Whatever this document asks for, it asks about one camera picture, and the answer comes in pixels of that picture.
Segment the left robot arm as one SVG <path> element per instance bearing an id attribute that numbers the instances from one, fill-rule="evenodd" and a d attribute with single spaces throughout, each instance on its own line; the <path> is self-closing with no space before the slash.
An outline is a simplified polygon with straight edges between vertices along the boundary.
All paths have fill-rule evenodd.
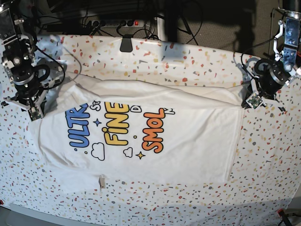
<path id="1" fill-rule="evenodd" d="M 269 44 L 274 54 L 256 61 L 253 69 L 241 62 L 249 78 L 242 107 L 245 109 L 273 105 L 285 111 L 276 94 L 301 77 L 301 2 L 285 0 L 275 11 L 282 15 L 277 34 L 261 44 Z"/>

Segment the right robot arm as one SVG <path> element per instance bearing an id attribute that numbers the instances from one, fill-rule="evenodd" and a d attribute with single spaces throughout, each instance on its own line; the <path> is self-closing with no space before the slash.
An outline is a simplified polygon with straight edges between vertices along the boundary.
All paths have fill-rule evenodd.
<path id="1" fill-rule="evenodd" d="M 43 118 L 47 91 L 61 81 L 48 83 L 49 66 L 33 65 L 37 36 L 28 22 L 14 12 L 12 0 L 0 3 L 0 41 L 4 46 L 2 65 L 16 89 L 15 96 L 5 97 L 1 106 L 15 105 L 26 111 L 31 121 Z"/>

